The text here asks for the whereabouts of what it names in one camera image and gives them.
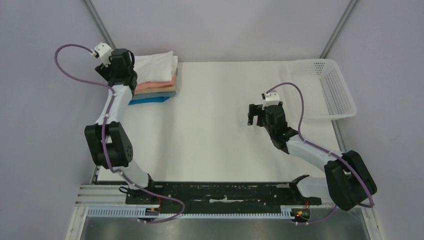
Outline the white t shirt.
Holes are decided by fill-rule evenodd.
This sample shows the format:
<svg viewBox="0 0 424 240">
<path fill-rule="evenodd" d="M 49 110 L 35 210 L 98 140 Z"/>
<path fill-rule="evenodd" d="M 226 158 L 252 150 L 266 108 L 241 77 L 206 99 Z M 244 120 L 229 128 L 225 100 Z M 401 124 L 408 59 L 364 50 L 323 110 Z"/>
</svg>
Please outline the white t shirt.
<svg viewBox="0 0 424 240">
<path fill-rule="evenodd" d="M 170 82 L 177 70 L 179 57 L 173 51 L 135 56 L 137 84 Z"/>
</svg>

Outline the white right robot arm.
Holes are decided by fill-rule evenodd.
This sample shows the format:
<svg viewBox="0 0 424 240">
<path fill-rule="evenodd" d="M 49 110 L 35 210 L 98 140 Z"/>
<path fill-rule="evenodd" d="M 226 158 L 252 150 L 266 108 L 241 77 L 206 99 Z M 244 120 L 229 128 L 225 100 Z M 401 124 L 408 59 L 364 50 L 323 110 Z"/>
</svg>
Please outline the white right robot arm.
<svg viewBox="0 0 424 240">
<path fill-rule="evenodd" d="M 324 177 L 300 176 L 290 183 L 289 199 L 302 204 L 308 198 L 331 200 L 341 210 L 361 206 L 373 208 L 377 192 L 368 168 L 354 150 L 331 151 L 306 139 L 290 127 L 281 101 L 272 105 L 250 104 L 247 124 L 266 129 L 274 147 L 285 154 L 300 158 L 324 173 Z"/>
</svg>

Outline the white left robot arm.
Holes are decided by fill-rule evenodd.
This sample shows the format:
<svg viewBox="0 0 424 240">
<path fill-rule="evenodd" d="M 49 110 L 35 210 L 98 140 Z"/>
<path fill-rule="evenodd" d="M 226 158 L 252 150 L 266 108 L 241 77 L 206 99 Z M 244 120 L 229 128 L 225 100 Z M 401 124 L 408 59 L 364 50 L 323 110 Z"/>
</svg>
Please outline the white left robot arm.
<svg viewBox="0 0 424 240">
<path fill-rule="evenodd" d="M 97 121 L 84 129 L 93 162 L 125 180 L 129 194 L 152 204 L 157 198 L 153 180 L 133 160 L 134 148 L 122 124 L 137 85 L 135 56 L 126 48 L 111 49 L 105 43 L 95 53 L 102 61 L 95 70 L 106 80 L 109 92 Z"/>
</svg>

